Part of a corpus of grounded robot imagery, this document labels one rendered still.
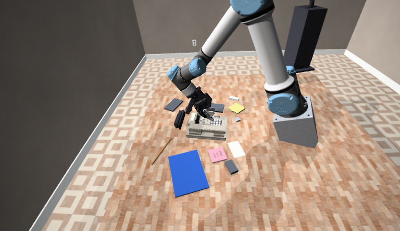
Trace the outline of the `white paper sheet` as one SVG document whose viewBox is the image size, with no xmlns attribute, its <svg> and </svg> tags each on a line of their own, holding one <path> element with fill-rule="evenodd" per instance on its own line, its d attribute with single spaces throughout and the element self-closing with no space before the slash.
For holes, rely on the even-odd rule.
<svg viewBox="0 0 400 231">
<path fill-rule="evenodd" d="M 238 141 L 230 142 L 230 143 L 228 143 L 228 146 L 229 146 L 234 158 L 245 156 L 245 153 Z"/>
</svg>

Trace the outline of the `beige desk phone base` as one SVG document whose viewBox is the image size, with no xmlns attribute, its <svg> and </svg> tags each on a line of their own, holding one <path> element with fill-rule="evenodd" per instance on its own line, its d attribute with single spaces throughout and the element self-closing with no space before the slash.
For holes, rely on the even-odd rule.
<svg viewBox="0 0 400 231">
<path fill-rule="evenodd" d="M 226 133 L 222 135 L 214 134 L 211 132 L 190 132 L 189 131 L 189 126 L 186 132 L 186 137 L 187 138 L 198 138 L 198 139 L 210 139 L 210 140 L 226 140 L 226 134 L 227 134 L 227 117 L 225 116 L 212 116 L 214 121 L 209 120 L 207 118 L 202 117 L 199 113 L 192 112 L 189 123 L 190 124 L 204 124 L 204 125 L 219 125 L 219 126 L 226 126 Z"/>
</svg>

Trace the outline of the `pink sticky note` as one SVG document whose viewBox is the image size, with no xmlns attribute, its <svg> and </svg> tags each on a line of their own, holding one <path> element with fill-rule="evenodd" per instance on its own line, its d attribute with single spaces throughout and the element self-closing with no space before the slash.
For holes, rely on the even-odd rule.
<svg viewBox="0 0 400 231">
<path fill-rule="evenodd" d="M 226 154 L 222 147 L 208 150 L 212 163 L 227 160 Z"/>
</svg>

